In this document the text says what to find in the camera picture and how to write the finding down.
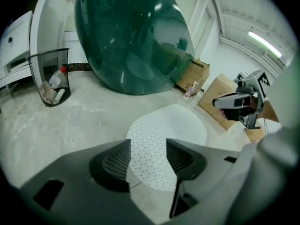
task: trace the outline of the mesh trash can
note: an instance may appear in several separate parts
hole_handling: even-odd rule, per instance
[[[68,50],[68,48],[56,49],[27,58],[34,84],[47,107],[62,104],[71,95],[68,79]],[[63,73],[62,79],[59,80],[59,85],[53,86],[49,81],[52,75],[62,67],[62,70],[66,72]]]

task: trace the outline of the fluorescent light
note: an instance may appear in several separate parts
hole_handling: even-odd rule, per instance
[[[158,3],[157,5],[155,5],[154,10],[155,10],[155,11],[160,10],[160,9],[161,9],[161,6],[162,6],[162,4],[161,4],[161,3]]]
[[[252,38],[254,38],[256,41],[260,42],[261,44],[265,45],[271,52],[273,52],[278,58],[282,56],[282,54],[273,47],[270,43],[268,43],[266,40],[264,40],[262,37],[258,36],[257,34],[249,31],[248,35]]]

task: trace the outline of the red bottle cap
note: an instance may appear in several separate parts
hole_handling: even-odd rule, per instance
[[[62,73],[66,73],[66,72],[67,72],[67,67],[61,66],[60,71],[61,71]]]

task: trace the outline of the white perforated plate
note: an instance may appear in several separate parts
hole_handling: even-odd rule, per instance
[[[166,138],[205,146],[207,132],[201,120],[181,105],[170,105],[140,117],[130,127],[131,162],[136,177],[147,186],[174,191],[176,175],[166,158]]]

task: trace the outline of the concrete floor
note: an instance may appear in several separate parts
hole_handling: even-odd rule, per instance
[[[177,90],[129,96],[105,88],[92,72],[69,74],[71,97],[48,108],[33,83],[0,98],[0,163],[8,181],[19,188],[60,156],[126,138],[139,117],[171,104],[180,104],[204,123],[206,146],[241,150],[249,143],[241,124],[229,131],[220,127],[197,103],[201,95],[184,100]],[[134,203],[154,223],[168,220],[173,193],[154,190],[128,169]]]

